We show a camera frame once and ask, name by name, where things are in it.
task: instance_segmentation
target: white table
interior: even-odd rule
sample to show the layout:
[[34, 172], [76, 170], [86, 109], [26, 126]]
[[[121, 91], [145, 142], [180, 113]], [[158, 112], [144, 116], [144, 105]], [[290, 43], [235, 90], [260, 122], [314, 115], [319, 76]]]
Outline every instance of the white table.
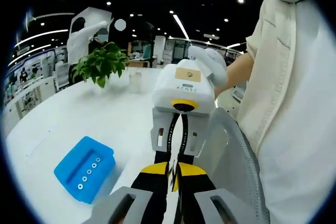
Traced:
[[[142, 73], [138, 94], [129, 90], [129, 73], [135, 70]], [[152, 90], [160, 71], [128, 68], [120, 79], [110, 78], [111, 90], [101, 94], [93, 91], [91, 82], [75, 84], [35, 107], [11, 131], [6, 145], [13, 175], [43, 223], [77, 224], [90, 217], [92, 206], [72, 198], [54, 175], [82, 137], [111, 147], [117, 165], [126, 167], [115, 188], [130, 186], [140, 170], [153, 163]], [[181, 135], [182, 126], [177, 125], [173, 153]], [[173, 223], [177, 197], [177, 192], [169, 193], [164, 223]]]

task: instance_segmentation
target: beige shirt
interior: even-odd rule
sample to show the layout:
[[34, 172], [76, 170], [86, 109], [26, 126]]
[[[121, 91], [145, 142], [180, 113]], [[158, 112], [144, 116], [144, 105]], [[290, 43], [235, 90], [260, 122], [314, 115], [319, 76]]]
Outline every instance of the beige shirt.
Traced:
[[296, 43], [295, 16], [295, 4], [264, 0], [255, 31], [246, 38], [247, 51], [255, 62], [237, 122], [257, 155], [289, 83]]
[[271, 224], [306, 224], [336, 178], [336, 43], [311, 0], [264, 0], [237, 121], [255, 151]]

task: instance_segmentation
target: yellow and black stripe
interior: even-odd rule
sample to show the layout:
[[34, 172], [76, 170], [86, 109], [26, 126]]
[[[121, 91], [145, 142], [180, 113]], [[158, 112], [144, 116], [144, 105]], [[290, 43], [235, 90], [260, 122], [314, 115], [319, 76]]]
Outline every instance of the yellow and black stripe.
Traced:
[[141, 224], [162, 223], [166, 212], [169, 162], [149, 165], [141, 170], [132, 188], [153, 192], [146, 207]]
[[195, 193], [216, 189], [206, 172], [195, 165], [179, 162], [176, 167], [173, 189], [177, 190], [177, 188], [181, 201], [181, 212], [177, 212], [177, 215], [180, 218], [183, 217], [184, 223], [204, 224], [202, 211], [195, 198]]

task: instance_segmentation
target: green leaves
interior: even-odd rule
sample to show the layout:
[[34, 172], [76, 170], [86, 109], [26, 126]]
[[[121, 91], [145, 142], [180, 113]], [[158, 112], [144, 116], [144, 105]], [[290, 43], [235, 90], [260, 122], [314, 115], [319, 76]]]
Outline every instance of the green leaves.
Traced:
[[105, 87], [105, 83], [106, 83], [106, 78], [105, 76], [100, 76], [97, 80], [97, 84], [99, 85], [99, 87], [104, 88]]
[[120, 49], [114, 42], [107, 43], [103, 48], [95, 49], [91, 54], [81, 58], [73, 68], [73, 79], [80, 75], [84, 81], [91, 78], [94, 83], [104, 88], [106, 77], [112, 73], [119, 78], [128, 62], [126, 50]]

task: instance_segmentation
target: blue container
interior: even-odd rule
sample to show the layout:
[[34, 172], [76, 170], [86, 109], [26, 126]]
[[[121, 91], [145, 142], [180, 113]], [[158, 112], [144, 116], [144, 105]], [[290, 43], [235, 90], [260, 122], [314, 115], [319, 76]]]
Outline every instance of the blue container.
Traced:
[[54, 174], [77, 200], [91, 204], [116, 166], [113, 149], [85, 136], [63, 158]]

